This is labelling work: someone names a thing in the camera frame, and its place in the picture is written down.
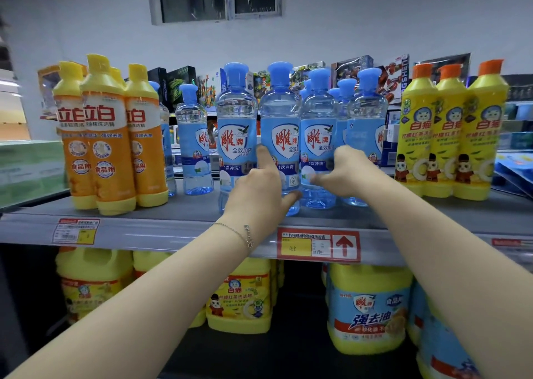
wall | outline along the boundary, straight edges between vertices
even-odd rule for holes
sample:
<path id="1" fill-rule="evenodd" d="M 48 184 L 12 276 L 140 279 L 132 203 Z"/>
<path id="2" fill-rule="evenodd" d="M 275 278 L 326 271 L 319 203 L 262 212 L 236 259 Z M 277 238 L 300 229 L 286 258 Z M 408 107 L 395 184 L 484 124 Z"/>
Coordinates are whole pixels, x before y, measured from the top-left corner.
<path id="1" fill-rule="evenodd" d="M 533 0 L 283 0 L 283 17 L 153 26 L 148 0 L 0 0 L 4 39 L 21 84 L 34 139 L 56 139 L 38 120 L 36 70 L 61 59 L 107 55 L 197 73 L 228 61 L 261 70 L 276 60 L 295 65 L 370 54 L 377 64 L 403 53 L 411 62 L 472 52 L 472 73 L 486 59 L 506 59 L 504 73 L 531 73 Z"/>

red arrow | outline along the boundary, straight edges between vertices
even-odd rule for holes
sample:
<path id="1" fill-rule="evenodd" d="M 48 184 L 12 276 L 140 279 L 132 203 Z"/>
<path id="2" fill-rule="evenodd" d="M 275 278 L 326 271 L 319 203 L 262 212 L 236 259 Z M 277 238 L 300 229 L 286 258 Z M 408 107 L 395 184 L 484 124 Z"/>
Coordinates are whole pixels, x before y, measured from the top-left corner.
<path id="1" fill-rule="evenodd" d="M 338 247 L 341 247 L 342 246 L 342 256 L 343 257 L 348 257 L 348 246 L 350 247 L 353 247 L 353 243 L 346 237 L 346 236 L 343 236 L 341 237 L 337 243 L 335 243 Z"/>

left hand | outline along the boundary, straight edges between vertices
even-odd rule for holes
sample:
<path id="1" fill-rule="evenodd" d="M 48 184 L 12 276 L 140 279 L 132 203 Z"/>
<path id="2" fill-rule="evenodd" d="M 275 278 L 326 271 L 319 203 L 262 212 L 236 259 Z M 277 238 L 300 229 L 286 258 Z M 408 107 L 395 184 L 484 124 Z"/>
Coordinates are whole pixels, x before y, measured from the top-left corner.
<path id="1" fill-rule="evenodd" d="M 255 246 L 278 227 L 289 208 L 302 197 L 299 191 L 281 197 L 281 180 L 272 156 L 263 145 L 256 146 L 256 153 L 258 168 L 237 180 L 219 219 L 238 231 L 249 225 Z"/>

gray shelf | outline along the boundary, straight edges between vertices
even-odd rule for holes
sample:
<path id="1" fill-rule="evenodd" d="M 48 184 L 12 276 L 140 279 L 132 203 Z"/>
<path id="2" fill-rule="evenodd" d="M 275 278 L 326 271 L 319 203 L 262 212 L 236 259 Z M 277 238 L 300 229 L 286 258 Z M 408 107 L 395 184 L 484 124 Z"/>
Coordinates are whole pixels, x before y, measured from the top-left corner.
<path id="1" fill-rule="evenodd" d="M 106 217 L 96 210 L 75 210 L 70 198 L 3 214 L 0 242 L 13 244 L 57 245 L 53 233 L 61 218 L 99 219 L 95 247 L 145 250 L 178 250 L 204 232 L 219 217 L 218 183 L 211 194 L 180 193 L 156 208 L 138 208 L 129 214 Z M 533 202 L 493 191 L 488 201 L 463 201 L 456 198 L 433 199 L 434 205 L 459 224 L 492 245 L 497 246 L 522 265 L 533 266 Z M 362 263 L 404 265 L 391 235 L 379 217 L 369 208 L 338 205 L 332 209 L 303 208 L 296 216 L 285 218 L 282 227 L 299 229 L 338 229 L 347 234 L 357 231 Z M 259 245 L 253 256 L 276 258 L 277 235 Z M 327 261 L 313 257 L 313 261 Z"/>

hand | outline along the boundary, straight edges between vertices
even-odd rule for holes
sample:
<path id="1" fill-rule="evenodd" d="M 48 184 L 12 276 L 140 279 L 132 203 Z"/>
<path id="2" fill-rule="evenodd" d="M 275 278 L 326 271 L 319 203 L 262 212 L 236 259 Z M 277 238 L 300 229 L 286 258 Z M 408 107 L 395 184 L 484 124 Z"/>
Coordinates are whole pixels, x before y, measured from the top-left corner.
<path id="1" fill-rule="evenodd" d="M 256 153 L 258 168 L 237 180 L 220 221 L 238 231 L 249 225 L 252 239 L 258 245 L 283 221 L 302 193 L 292 191 L 282 198 L 279 171 L 268 149 L 257 145 Z"/>
<path id="2" fill-rule="evenodd" d="M 361 150 L 348 145 L 335 150 L 335 168 L 329 174 L 315 174 L 311 183 L 324 187 L 339 197 L 357 197 L 367 201 L 374 190 L 392 179 L 368 160 Z"/>

